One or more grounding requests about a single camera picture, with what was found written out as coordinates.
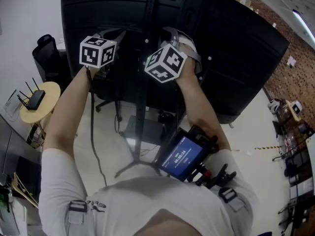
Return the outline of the grey metal cabinet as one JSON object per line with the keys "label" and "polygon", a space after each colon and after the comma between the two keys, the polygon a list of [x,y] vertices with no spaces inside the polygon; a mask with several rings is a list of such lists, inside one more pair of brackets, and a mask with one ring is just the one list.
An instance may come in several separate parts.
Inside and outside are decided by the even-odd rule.
{"label": "grey metal cabinet", "polygon": [[0,115],[0,173],[13,177],[19,161],[40,164],[40,152],[27,142]]}

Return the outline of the person's right forearm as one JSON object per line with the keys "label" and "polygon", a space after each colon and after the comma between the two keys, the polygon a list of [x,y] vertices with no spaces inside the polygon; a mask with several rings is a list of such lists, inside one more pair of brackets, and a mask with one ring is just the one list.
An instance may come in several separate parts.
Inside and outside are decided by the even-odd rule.
{"label": "person's right forearm", "polygon": [[189,123],[201,128],[208,137],[217,136],[220,150],[230,150],[228,139],[197,78],[195,76],[178,78],[176,83],[184,97]]}

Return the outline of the ceiling light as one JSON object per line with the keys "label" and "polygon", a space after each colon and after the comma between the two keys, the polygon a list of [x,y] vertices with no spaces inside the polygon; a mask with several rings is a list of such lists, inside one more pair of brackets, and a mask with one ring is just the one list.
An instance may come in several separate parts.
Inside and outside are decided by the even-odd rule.
{"label": "ceiling light", "polygon": [[303,34],[311,41],[313,45],[315,45],[315,36],[312,33],[306,21],[301,16],[301,14],[297,10],[293,10],[292,13],[295,16],[295,18],[298,20],[298,22],[301,24],[303,28]]}

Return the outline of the person's white t-shirt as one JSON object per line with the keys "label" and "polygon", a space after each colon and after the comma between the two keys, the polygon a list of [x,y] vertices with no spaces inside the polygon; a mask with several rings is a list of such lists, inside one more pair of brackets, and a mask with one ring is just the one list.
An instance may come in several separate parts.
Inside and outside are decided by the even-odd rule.
{"label": "person's white t-shirt", "polygon": [[137,177],[99,189],[88,196],[75,161],[58,149],[42,154],[39,215],[47,236],[70,236],[67,212],[72,201],[86,202],[87,225],[77,222],[78,236],[133,236],[159,211],[168,211],[202,236],[250,236],[258,199],[240,173],[231,151],[208,160],[213,174],[224,164],[237,175],[227,185],[237,196],[226,203],[219,188],[208,189],[168,177]]}

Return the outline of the person's chin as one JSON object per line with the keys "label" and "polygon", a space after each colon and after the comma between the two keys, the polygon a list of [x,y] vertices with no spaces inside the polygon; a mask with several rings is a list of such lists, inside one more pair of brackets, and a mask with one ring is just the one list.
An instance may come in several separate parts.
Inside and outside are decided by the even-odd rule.
{"label": "person's chin", "polygon": [[166,209],[161,209],[133,236],[201,236],[201,234],[183,219]]}

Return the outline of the large black television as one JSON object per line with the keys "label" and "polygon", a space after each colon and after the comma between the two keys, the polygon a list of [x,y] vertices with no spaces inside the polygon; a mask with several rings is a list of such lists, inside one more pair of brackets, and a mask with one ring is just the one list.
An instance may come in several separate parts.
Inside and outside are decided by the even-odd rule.
{"label": "large black television", "polygon": [[272,75],[288,41],[266,20],[235,0],[61,0],[63,36],[71,73],[80,69],[80,43],[104,30],[125,29],[107,78],[96,77],[94,90],[108,100],[116,94],[136,103],[145,46],[173,27],[193,39],[202,58],[202,89],[221,123],[233,122]]}

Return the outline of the person's right hand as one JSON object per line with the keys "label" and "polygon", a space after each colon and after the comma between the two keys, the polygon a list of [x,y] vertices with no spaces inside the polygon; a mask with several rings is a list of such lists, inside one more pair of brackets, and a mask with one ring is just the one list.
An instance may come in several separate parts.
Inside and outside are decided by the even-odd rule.
{"label": "person's right hand", "polygon": [[[189,40],[186,36],[180,34],[179,35],[179,48],[181,50],[181,52],[185,52],[187,50],[194,52],[194,47],[192,44],[192,41]],[[180,73],[179,78],[176,79],[176,82],[180,82],[180,81],[184,81],[184,80],[191,80],[195,78],[195,63],[196,60],[193,59],[192,57],[188,56],[185,64],[183,66],[183,69]]]}

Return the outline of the black monitor clamp mount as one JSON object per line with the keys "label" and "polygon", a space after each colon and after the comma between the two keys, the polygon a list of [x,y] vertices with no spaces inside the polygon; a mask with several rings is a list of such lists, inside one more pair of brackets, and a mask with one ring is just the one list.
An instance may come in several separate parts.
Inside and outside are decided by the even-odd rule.
{"label": "black monitor clamp mount", "polygon": [[220,169],[219,173],[214,176],[211,171],[206,167],[206,159],[211,155],[219,151],[218,137],[216,135],[209,137],[200,127],[194,125],[190,130],[189,134],[193,135],[198,142],[205,147],[205,154],[193,164],[192,172],[187,177],[187,182],[194,182],[197,186],[205,186],[211,189],[215,185],[223,187],[230,182],[236,175],[236,172],[228,174],[226,169],[228,164],[225,163]]}

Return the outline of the white headset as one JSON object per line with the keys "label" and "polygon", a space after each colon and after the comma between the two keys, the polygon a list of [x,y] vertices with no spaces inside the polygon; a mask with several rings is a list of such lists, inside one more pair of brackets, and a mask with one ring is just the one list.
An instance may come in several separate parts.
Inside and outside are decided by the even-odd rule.
{"label": "white headset", "polygon": [[269,111],[274,115],[278,111],[278,109],[280,108],[281,104],[282,103],[279,99],[272,99],[268,103],[267,107],[268,107]]}

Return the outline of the wooden clothes hanger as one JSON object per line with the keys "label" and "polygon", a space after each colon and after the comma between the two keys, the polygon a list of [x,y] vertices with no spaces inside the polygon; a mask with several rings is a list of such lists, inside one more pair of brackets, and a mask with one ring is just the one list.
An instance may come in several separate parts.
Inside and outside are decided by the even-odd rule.
{"label": "wooden clothes hanger", "polygon": [[18,194],[23,196],[29,203],[31,203],[32,206],[35,208],[38,208],[38,202],[33,197],[32,193],[30,193],[27,188],[23,185],[21,180],[19,179],[16,172],[13,174],[13,180],[11,182],[11,187],[14,191],[16,191]]}

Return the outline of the black router with antennas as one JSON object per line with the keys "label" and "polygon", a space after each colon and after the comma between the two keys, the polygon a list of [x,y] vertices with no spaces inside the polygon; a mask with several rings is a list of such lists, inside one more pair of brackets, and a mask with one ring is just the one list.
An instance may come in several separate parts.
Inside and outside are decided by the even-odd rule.
{"label": "black router with antennas", "polygon": [[23,100],[19,94],[17,94],[17,97],[19,99],[19,101],[22,103],[22,105],[27,109],[27,110],[32,110],[35,111],[38,109],[40,103],[42,102],[44,96],[45,96],[45,90],[39,89],[39,86],[37,85],[37,83],[35,82],[34,78],[32,78],[37,90],[31,90],[30,86],[28,85],[28,83],[26,83],[26,85],[28,86],[30,92],[31,92],[31,96],[26,96],[24,93],[22,93],[20,91],[20,94],[22,94],[26,100],[28,100],[27,102],[25,100]]}

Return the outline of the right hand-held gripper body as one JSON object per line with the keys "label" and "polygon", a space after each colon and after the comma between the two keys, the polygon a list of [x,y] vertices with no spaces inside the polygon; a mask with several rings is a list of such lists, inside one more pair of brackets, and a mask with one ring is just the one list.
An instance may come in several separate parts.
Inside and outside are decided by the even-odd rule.
{"label": "right hand-held gripper body", "polygon": [[201,56],[193,40],[180,34],[170,41],[163,41],[161,48],[148,56],[144,71],[163,84],[180,76],[187,58],[195,61],[194,72],[200,73],[202,71]]}

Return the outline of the black office chair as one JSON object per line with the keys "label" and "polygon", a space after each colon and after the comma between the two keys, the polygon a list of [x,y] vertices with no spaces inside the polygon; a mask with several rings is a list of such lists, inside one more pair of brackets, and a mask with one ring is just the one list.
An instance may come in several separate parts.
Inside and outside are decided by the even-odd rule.
{"label": "black office chair", "polygon": [[66,54],[60,54],[55,39],[46,34],[37,40],[32,56],[43,82],[55,82],[66,88],[72,80]]}

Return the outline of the black office chair base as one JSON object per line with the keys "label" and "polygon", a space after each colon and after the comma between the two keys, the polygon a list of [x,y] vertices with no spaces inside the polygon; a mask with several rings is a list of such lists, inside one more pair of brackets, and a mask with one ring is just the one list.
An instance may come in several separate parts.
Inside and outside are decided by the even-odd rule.
{"label": "black office chair base", "polygon": [[95,106],[95,110],[97,113],[100,112],[101,108],[109,105],[110,103],[114,103],[115,104],[115,111],[116,111],[116,121],[117,122],[121,122],[122,121],[122,116],[121,116],[121,102],[119,100],[113,100],[113,101],[103,101],[100,104]]}

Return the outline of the grey stand shelf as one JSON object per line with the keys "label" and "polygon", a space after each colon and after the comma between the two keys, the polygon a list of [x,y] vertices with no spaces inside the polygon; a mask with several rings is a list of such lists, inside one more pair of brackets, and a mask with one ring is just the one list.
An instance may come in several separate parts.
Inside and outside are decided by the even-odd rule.
{"label": "grey stand shelf", "polygon": [[[135,145],[136,138],[136,127],[137,119],[136,116],[130,116],[125,131],[119,132],[123,137]],[[163,124],[154,120],[144,119],[142,142],[146,142],[154,145],[162,145],[162,134],[164,132]]]}

